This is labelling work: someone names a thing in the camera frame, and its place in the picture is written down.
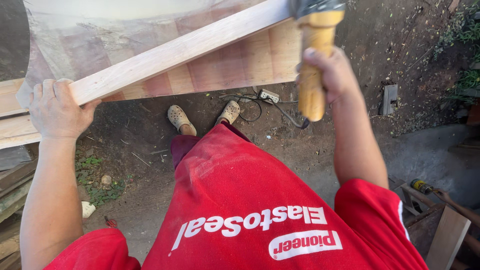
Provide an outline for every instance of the dirt ground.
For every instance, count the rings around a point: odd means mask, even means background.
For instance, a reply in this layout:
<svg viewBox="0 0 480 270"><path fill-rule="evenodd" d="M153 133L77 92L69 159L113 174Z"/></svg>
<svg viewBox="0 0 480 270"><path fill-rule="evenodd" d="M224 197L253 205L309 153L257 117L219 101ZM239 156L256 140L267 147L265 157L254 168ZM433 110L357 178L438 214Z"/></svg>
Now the dirt ground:
<svg viewBox="0 0 480 270"><path fill-rule="evenodd" d="M1 25L8 25L0 31L0 80L14 79L26 70L27 19L19 0L0 4L4 8L0 11ZM449 5L450 0L348 1L345 19L337 28L336 44L351 59L382 150L391 150L392 140L401 134L465 121L456 117L463 105L448 102L442 110L440 105L457 72L468 67L471 51L457 42L439 54L437 61L432 59L431 48L451 17ZM398 109L391 117L377 116L383 86L389 84L399 86ZM281 100L297 99L294 83L258 88L278 93ZM169 143L178 133L167 119L167 110L173 104L182 107L198 135L203 136L227 102L219 98L223 93L252 93L252 88L100 104L90 133L81 139L82 151L93 148L95 156L103 159L100 176L125 180L127 186L124 196L102 205L86 220L85 230L104 228L105 215L116 219L119 228L127 232L131 253L142 261L168 209L175 183ZM240 103L242 114L250 119L258 116L257 106L254 102ZM330 111L321 121L300 130L272 105L261 106L263 113L257 121L238 118L234 126L284 162L333 206L338 184L332 170L335 132ZM300 122L296 103L280 106ZM167 151L150 154L161 150Z"/></svg>

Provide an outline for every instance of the power cord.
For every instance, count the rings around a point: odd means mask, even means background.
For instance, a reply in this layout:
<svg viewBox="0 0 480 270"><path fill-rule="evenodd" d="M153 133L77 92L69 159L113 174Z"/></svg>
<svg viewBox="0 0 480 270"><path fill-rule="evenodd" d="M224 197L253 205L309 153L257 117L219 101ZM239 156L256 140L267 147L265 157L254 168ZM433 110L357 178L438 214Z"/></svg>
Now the power cord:
<svg viewBox="0 0 480 270"><path fill-rule="evenodd" d="M260 116L262 115L262 106L260 105L260 103L258 102L258 100L260 101L271 101L273 103L273 105L275 105L275 107L277 107L277 109L279 109L282 114L284 114L297 128L301 128L301 129L305 129L308 127L308 125L310 124L310 121L308 121L307 118L305 118L305 120L303 120L303 123L300 125L298 124L294 119L293 117L291 117L288 113L286 113L282 108L280 108L275 102L273 102L273 100L271 98L261 98L260 96L258 96L257 94L243 94L243 95L236 95L236 94L228 94L228 95L224 95L222 97L227 97L227 96L232 96L232 97L235 97L235 98L247 98L247 99L251 99L252 101L255 101L255 103L257 103L258 105L258 108L260 108L260 114L258 115L257 118L253 119L253 120L249 120L249 119L246 119L245 117L242 116L242 114L239 114L239 116L245 120L245 121L248 121L248 122L254 122L254 121L257 121ZM295 103L295 102L298 102L298 100L296 101L281 101L279 100L278 102L280 103Z"/></svg>

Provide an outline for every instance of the fingernail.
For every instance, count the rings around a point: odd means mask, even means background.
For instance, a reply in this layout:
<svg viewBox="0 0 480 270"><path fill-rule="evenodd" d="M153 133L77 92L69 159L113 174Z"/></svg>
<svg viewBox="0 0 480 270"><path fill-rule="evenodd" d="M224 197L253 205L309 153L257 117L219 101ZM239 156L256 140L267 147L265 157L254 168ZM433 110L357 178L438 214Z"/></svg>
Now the fingernail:
<svg viewBox="0 0 480 270"><path fill-rule="evenodd" d="M315 49L311 48L311 47L308 47L307 49L305 49L305 54L307 56L313 56L315 54Z"/></svg>

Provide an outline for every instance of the hand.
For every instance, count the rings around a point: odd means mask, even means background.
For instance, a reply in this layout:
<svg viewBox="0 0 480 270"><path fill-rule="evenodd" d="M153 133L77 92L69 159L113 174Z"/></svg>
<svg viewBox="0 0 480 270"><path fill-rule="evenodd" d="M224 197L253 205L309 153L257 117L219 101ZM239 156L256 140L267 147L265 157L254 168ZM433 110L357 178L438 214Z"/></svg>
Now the hand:
<svg viewBox="0 0 480 270"><path fill-rule="evenodd" d="M435 194L439 199L441 199L442 201L444 201L448 204L451 204L453 202L452 199L450 198L448 192L446 192L443 189L434 188L433 189L433 194Z"/></svg>
<svg viewBox="0 0 480 270"><path fill-rule="evenodd" d="M323 72L322 83L326 90L327 103L334 103L344 94L360 93L358 81L353 73L350 61L339 47L334 46L332 48L330 57L313 48L307 48L303 52L303 61Z"/></svg>
<svg viewBox="0 0 480 270"><path fill-rule="evenodd" d="M80 108L68 87L69 79L45 80L30 94L30 115L42 139L78 139L92 123L93 113L102 100L93 100Z"/></svg>

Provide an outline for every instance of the red shirt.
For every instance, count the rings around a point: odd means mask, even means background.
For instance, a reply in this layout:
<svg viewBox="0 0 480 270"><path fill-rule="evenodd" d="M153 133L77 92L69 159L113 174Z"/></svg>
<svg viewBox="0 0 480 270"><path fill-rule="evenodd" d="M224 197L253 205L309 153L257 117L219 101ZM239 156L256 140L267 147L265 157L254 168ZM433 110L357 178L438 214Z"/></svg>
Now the red shirt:
<svg viewBox="0 0 480 270"><path fill-rule="evenodd" d="M175 179L142 267L120 230L102 229L45 269L427 269L395 193L352 179L333 211L282 162L224 125L183 158Z"/></svg>

